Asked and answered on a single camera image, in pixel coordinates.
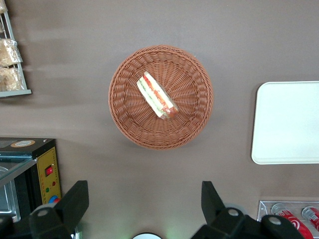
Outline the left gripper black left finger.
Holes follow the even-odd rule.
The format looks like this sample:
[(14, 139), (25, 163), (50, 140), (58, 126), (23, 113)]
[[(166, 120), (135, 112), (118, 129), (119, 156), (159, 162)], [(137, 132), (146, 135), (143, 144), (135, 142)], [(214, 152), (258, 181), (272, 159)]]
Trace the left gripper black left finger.
[(70, 239), (89, 207), (88, 182), (77, 181), (53, 207), (34, 210), (29, 216), (33, 239)]

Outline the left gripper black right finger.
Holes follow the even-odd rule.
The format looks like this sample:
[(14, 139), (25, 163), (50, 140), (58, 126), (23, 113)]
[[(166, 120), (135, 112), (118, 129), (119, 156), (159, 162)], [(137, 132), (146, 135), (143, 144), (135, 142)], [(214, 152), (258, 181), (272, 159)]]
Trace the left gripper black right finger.
[(201, 208), (206, 224), (193, 239), (260, 239), (260, 223), (234, 207), (226, 207), (212, 182), (203, 181)]

